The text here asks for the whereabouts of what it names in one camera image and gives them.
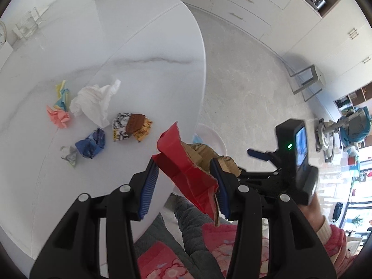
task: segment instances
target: person's leg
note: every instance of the person's leg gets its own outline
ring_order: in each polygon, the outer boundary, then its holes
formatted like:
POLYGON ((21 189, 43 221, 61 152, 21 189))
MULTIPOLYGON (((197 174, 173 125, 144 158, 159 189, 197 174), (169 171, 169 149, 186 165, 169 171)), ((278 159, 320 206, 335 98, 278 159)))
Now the person's leg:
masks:
POLYGON ((213 220, 183 197, 173 198, 174 214, 182 232, 185 252, 202 272, 204 278, 224 279, 216 259, 204 244, 202 225, 213 220))
POLYGON ((147 252, 157 241, 161 241, 172 249, 194 279, 202 279, 202 275, 199 269, 194 265, 193 260, 185 253, 185 250, 165 227, 163 217, 160 213, 146 232, 134 243, 136 257, 139 258, 139 256, 147 252))

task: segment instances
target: round clock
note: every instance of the round clock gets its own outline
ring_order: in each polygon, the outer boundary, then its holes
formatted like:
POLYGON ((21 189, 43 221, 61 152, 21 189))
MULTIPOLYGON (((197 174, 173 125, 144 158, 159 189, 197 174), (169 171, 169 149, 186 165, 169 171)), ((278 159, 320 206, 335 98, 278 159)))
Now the round clock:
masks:
POLYGON ((6 41, 6 27, 3 22, 0 21, 0 48, 4 45, 6 41))

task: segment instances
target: marble tabletop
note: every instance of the marble tabletop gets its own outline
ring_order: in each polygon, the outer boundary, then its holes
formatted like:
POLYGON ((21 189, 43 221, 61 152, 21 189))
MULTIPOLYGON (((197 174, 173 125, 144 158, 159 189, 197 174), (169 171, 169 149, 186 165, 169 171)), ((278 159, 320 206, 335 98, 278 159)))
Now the marble tabletop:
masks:
MULTIPOLYGON (((0 71, 0 225, 32 258, 81 193, 111 193, 143 171, 162 132, 178 121, 191 141, 205 88, 205 50, 193 15, 180 0, 57 0, 40 29, 19 41, 0 71), (141 143, 113 142, 75 168, 61 159, 97 126, 85 115, 59 129, 46 112, 55 85, 66 80, 70 97, 86 85, 121 81, 108 119, 142 113, 154 123, 141 143)), ((138 239, 173 189, 160 173, 148 215, 133 223, 138 239)))

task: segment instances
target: cream ribbed cuff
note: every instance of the cream ribbed cuff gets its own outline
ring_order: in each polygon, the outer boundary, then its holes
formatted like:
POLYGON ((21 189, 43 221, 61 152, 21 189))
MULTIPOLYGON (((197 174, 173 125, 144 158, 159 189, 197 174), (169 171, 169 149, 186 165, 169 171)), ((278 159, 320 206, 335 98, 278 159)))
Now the cream ribbed cuff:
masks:
POLYGON ((322 242, 322 244, 325 245, 332 236, 332 229, 326 217, 323 216, 323 218, 324 218, 324 223, 322 227, 320 228, 320 230, 317 231, 317 235, 320 241, 322 242))

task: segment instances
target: crumpled white tissue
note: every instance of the crumpled white tissue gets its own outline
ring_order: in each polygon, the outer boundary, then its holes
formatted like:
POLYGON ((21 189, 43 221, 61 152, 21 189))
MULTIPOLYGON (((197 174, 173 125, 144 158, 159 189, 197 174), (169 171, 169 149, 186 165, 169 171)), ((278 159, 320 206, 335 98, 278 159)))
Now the crumpled white tissue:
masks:
POLYGON ((121 81, 116 80, 113 85, 99 87, 98 85, 82 88, 70 104, 70 111, 74 116, 84 113, 98 127, 110 125, 107 120, 107 109, 111 97, 118 92, 121 81))

